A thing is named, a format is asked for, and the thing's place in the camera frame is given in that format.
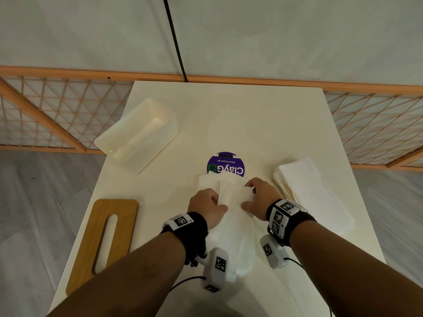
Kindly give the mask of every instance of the purple sticker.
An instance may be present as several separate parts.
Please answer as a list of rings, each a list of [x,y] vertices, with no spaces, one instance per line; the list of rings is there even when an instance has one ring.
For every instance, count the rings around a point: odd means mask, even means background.
[[[242,160],[238,158],[236,154],[230,152],[219,152],[217,155],[210,158],[209,163],[207,164],[207,173],[209,173],[209,171],[216,173],[229,171],[243,177],[245,167]]]

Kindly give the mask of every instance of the forearm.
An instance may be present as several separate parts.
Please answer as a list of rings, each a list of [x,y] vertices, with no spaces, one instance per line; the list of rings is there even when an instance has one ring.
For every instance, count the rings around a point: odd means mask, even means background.
[[[155,316],[185,261],[172,232],[156,236],[72,293],[49,316]]]
[[[320,224],[299,224],[290,244],[336,316],[417,316],[423,311],[423,289]]]

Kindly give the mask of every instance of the person's left hand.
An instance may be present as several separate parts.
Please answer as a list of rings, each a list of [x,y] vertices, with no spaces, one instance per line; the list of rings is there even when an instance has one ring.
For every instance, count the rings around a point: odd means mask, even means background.
[[[217,226],[223,215],[228,211],[227,205],[217,205],[219,195],[211,188],[200,190],[189,200],[188,211],[194,211],[204,217],[207,228]]]

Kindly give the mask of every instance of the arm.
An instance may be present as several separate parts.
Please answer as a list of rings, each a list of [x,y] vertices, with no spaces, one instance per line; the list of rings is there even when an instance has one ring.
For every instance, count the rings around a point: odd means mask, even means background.
[[[200,213],[208,229],[219,224],[228,207],[217,206],[213,189],[199,191],[188,212]],[[155,316],[185,262],[182,242],[159,234],[77,289],[48,316]]]
[[[281,196],[267,182],[253,178],[253,202],[241,207],[261,220]],[[417,316],[423,289],[314,221],[296,226],[289,243],[306,273],[336,316]]]

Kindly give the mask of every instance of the black wrist strap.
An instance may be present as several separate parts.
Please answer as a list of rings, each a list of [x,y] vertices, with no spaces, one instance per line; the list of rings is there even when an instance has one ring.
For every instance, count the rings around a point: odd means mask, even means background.
[[[193,219],[193,223],[187,224],[173,231],[169,226],[165,226],[161,234],[172,231],[182,242],[185,248],[185,264],[189,264],[196,256],[205,257],[207,222],[202,215],[190,212],[188,215]]]
[[[301,211],[302,208],[300,205],[295,204],[296,206],[300,207],[300,211],[294,213],[293,215],[289,215],[289,213],[287,213],[286,211],[284,211],[283,209],[279,208],[276,204],[279,203],[282,199],[279,199],[277,201],[275,201],[274,203],[272,203],[268,208],[267,208],[267,212],[266,212],[266,219],[267,221],[270,220],[270,216],[272,214],[272,210],[274,207],[276,207],[281,213],[283,213],[283,215],[288,217],[288,222],[286,224],[285,228],[285,232],[283,234],[283,238],[280,238],[278,235],[276,235],[272,229],[270,229],[270,227],[267,228],[267,231],[269,232],[270,235],[272,235],[276,241],[281,245],[281,246],[288,246],[290,247],[290,243],[289,243],[289,238],[291,237],[291,234],[293,232],[293,230],[302,222],[307,221],[307,220],[313,220],[316,221],[314,219],[314,217],[312,215],[310,215],[308,212],[305,211]]]

